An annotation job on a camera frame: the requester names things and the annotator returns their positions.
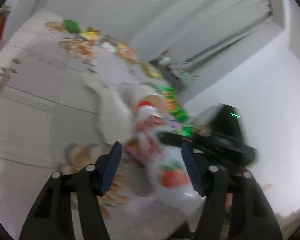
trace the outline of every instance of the green snack bag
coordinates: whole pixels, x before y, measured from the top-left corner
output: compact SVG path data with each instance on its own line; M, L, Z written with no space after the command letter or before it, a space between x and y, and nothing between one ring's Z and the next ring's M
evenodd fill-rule
M182 129L182 134L183 134L184 136L193 138L194 129L195 129L194 126L185 126L185 127Z
M176 90L174 88L171 87L162 87L163 88L163 96L165 96L166 98L176 98L177 94L176 94Z
M64 19L63 25L65 26L66 30L70 33L81 33L80 26L75 21Z
M186 114L186 112L183 109L180 109L179 111L173 112L171 114L180 123L183 123L189 119L189 116Z

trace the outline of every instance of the black device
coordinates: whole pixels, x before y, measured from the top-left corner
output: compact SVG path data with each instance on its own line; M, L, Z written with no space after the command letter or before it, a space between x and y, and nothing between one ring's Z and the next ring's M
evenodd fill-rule
M186 143L181 153L194 190L207 197L194 240L220 239L227 193L233 193L227 240L282 240L271 206L250 172L230 176L209 156L194 153Z
M160 132L159 140L163 144L181 147L184 142L192 148L215 155L220 164L245 167L256 159L256 150L245 144L239 124L240 116L233 106L223 105L209 122L209 136L197 133L193 138L178 134Z

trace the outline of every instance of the curtain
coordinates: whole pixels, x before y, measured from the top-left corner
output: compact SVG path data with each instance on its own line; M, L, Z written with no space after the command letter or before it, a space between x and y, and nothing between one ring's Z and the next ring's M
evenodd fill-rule
M39 0L41 8L131 45L140 59L170 49L201 62L272 20L270 0Z

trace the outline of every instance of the white wall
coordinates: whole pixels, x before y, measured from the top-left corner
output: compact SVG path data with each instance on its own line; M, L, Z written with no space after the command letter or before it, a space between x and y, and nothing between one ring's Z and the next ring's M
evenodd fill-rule
M193 75L199 76L190 86L178 94L181 103L196 98L203 90L237 68L247 58L255 55L260 49L275 39L283 28L270 22L260 30L225 49L214 58L205 62Z
M218 103L239 109L247 143L259 153L250 168L272 185L266 196L274 211L288 215L300 208L300 59L289 49L291 15L296 24L300 9L284 3L287 29L185 107L193 115Z
M6 22L6 26L5 26L5 30L3 32L3 41L7 41L8 38L10 38L8 36L8 33L10 33L10 28L11 26L13 26L12 21L13 21L13 17L14 17L14 12L16 10L16 7L18 5L19 0L6 0L5 1L5 5L10 6L10 14L7 18L7 22Z

